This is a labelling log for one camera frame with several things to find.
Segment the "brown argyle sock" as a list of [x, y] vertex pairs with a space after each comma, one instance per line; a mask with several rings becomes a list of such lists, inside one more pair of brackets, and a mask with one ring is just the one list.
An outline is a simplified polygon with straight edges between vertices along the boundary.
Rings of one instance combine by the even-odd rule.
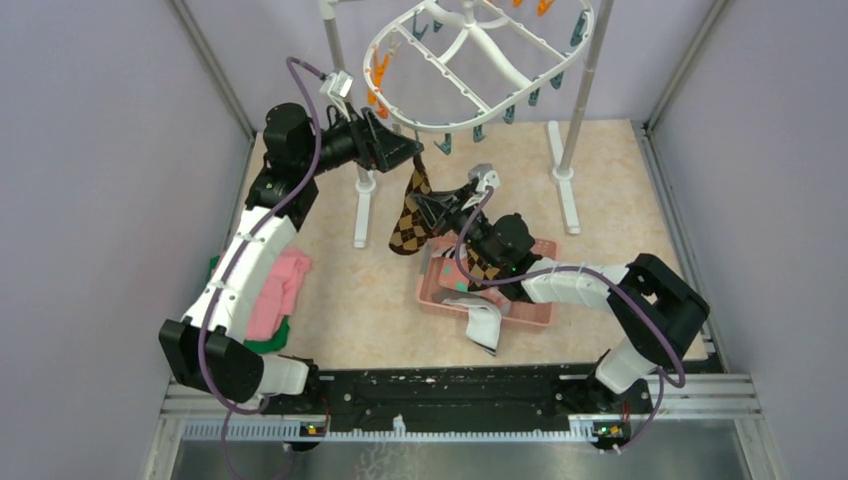
[[[483, 257], [473, 250], [468, 250], [465, 245], [462, 245], [460, 250], [460, 260], [462, 267], [474, 278], [483, 279], [486, 281], [494, 281], [505, 279], [516, 275], [516, 268], [520, 258], [515, 255], [510, 255], [505, 260], [498, 264], [490, 264]], [[476, 281], [469, 280], [465, 275], [460, 274], [460, 290], [479, 293], [492, 288], [492, 285], [481, 284]]]
[[389, 249], [396, 255], [410, 256], [419, 252], [431, 238], [431, 229], [422, 217], [413, 196], [433, 192], [422, 157], [413, 158], [414, 170], [405, 190], [403, 208], [389, 240]]

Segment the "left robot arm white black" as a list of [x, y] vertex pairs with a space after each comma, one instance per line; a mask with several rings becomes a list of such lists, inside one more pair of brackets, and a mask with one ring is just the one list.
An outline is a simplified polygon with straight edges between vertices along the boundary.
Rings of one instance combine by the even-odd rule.
[[317, 199], [317, 176], [355, 163], [389, 172], [421, 155], [415, 138], [387, 128], [370, 108], [331, 110], [330, 123], [298, 103], [265, 117], [264, 165], [250, 186], [240, 223], [202, 293], [158, 341], [181, 385], [205, 391], [243, 412], [255, 397], [282, 395], [297, 413], [319, 404], [320, 386], [305, 360], [260, 355], [245, 346], [251, 312], [272, 267], [301, 230]]

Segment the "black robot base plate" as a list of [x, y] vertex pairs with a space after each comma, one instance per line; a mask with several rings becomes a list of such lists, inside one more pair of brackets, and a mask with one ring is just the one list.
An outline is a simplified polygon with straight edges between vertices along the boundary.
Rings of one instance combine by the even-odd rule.
[[588, 365], [320, 370], [305, 391], [271, 398], [265, 414], [328, 421], [321, 435], [453, 438], [569, 435], [601, 450], [625, 444], [637, 416], [653, 410], [639, 380], [615, 394]]

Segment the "white black striped sock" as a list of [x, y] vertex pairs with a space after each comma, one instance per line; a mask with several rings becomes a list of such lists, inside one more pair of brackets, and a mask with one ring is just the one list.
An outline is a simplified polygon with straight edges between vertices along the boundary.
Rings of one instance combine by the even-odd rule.
[[465, 260], [467, 257], [466, 247], [464, 245], [457, 246], [453, 245], [442, 245], [440, 247], [434, 248], [430, 257], [432, 259], [443, 258], [450, 259], [453, 261], [457, 260]]
[[467, 311], [466, 337], [490, 356], [497, 355], [501, 323], [509, 313], [512, 303], [492, 302], [486, 298], [468, 297], [446, 299], [443, 305], [464, 308]]

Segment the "white oval clip hanger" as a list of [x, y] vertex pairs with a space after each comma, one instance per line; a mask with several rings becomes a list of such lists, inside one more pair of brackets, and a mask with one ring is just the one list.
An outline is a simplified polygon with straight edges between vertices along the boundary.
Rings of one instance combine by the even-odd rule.
[[595, 25], [589, 1], [419, 1], [369, 42], [367, 103], [382, 119], [433, 134], [508, 121], [562, 87]]

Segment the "pink dotted sock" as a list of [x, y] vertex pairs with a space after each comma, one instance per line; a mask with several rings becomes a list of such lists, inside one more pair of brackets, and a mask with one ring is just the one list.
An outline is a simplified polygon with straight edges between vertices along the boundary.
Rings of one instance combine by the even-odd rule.
[[458, 292], [471, 292], [472, 283], [464, 276], [453, 258], [444, 258], [438, 269], [437, 284], [445, 289]]

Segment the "white black striped sock front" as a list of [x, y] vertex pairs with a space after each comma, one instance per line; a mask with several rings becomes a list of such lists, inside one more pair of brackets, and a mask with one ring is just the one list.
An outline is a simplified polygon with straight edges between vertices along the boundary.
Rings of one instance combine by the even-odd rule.
[[457, 246], [453, 245], [442, 245], [440, 247], [434, 248], [430, 257], [432, 259], [443, 258], [450, 259], [453, 261], [457, 260], [465, 260], [467, 257], [466, 247], [464, 245]]

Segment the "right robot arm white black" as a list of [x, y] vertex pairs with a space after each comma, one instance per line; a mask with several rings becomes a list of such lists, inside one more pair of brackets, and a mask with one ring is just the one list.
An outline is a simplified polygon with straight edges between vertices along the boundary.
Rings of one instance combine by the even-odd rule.
[[479, 201], [471, 189], [414, 193], [412, 201], [432, 237], [457, 236], [457, 261], [469, 284], [496, 288], [506, 298], [527, 304], [582, 305], [615, 317], [624, 339], [596, 364], [586, 385], [589, 404], [612, 412], [643, 376], [655, 372], [686, 383], [683, 357], [710, 314], [703, 297], [662, 259], [640, 253], [625, 264], [569, 264], [534, 252], [535, 238], [518, 213], [490, 222], [483, 209], [494, 194]]

